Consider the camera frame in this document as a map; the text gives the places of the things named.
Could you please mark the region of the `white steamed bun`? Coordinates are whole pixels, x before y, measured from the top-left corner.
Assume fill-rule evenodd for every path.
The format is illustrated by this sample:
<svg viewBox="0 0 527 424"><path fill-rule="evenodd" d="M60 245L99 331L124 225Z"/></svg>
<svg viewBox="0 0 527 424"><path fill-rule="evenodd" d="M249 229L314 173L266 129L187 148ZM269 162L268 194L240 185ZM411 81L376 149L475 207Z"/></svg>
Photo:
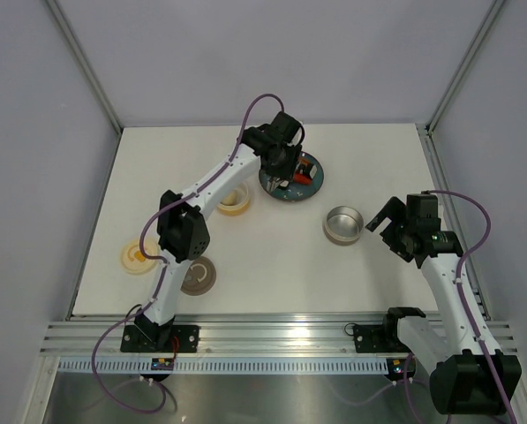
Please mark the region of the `white steamed bun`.
<svg viewBox="0 0 527 424"><path fill-rule="evenodd" d="M239 203L239 195L236 190L229 193L224 199L221 200L223 206L235 206Z"/></svg>

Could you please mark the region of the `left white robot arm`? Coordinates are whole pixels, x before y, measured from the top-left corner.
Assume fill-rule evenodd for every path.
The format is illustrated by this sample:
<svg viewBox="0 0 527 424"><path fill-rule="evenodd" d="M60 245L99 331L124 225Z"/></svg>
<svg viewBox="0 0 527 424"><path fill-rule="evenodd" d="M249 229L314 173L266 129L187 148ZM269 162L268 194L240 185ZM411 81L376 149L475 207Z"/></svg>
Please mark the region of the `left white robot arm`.
<svg viewBox="0 0 527 424"><path fill-rule="evenodd" d="M279 182L293 179L304 139L303 124L280 111L269 124L243 126L231 153L197 183L162 195L158 212L139 236L140 253L161 266L158 283L134 318L149 350L159 352L170 343L178 293L188 268L207 250L212 212L233 188L261 170Z"/></svg>

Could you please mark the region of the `grey lunch box lid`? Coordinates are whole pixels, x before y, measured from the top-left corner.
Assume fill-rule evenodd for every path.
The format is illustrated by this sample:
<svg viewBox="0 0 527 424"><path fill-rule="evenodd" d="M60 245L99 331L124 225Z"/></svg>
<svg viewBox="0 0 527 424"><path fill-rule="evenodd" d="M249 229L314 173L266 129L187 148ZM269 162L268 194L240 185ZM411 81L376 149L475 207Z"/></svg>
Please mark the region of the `grey lunch box lid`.
<svg viewBox="0 0 527 424"><path fill-rule="evenodd" d="M212 289L215 281L215 265L206 256L200 256L187 269L181 292L188 296L201 296Z"/></svg>

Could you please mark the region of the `grey steel lunch box container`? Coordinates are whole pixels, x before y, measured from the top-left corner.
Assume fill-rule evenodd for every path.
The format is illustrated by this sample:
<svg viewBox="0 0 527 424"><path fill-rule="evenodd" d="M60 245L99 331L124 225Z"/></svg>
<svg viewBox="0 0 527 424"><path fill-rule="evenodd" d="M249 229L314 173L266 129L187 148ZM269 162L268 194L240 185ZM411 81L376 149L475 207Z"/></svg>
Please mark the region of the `grey steel lunch box container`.
<svg viewBox="0 0 527 424"><path fill-rule="evenodd" d="M332 243L348 246L360 239L365 228L365 222L356 209L348 206L337 206L327 212L322 228Z"/></svg>

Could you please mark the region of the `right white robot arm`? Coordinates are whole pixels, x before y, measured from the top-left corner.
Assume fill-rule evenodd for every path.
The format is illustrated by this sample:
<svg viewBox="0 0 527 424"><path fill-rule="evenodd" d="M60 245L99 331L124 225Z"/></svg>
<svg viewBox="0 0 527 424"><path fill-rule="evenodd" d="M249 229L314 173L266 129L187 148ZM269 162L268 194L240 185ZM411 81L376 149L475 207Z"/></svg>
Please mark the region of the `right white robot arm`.
<svg viewBox="0 0 527 424"><path fill-rule="evenodd" d="M506 354L489 330L463 266L485 238L464 250L453 231L441 228L439 190L391 197L366 225L381 232L390 251L414 262L436 301L445 335L440 337L417 307L391 307L375 335L386 347L404 347L429 374L435 409L443 415L506 414L522 375L519 359Z"/></svg>

